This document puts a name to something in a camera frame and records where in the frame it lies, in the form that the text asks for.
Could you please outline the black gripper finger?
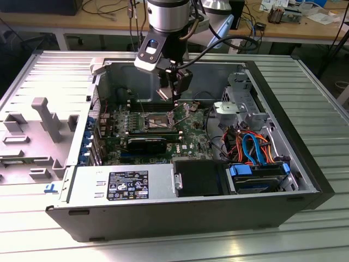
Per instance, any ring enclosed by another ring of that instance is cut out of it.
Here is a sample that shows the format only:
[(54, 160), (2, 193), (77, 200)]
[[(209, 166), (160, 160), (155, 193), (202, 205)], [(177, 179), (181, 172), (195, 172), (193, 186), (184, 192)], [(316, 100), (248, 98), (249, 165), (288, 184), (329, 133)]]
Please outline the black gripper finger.
[(177, 69), (177, 64), (171, 64), (165, 70), (167, 87), (165, 88), (166, 100), (178, 99), (178, 83), (180, 79), (180, 71)]

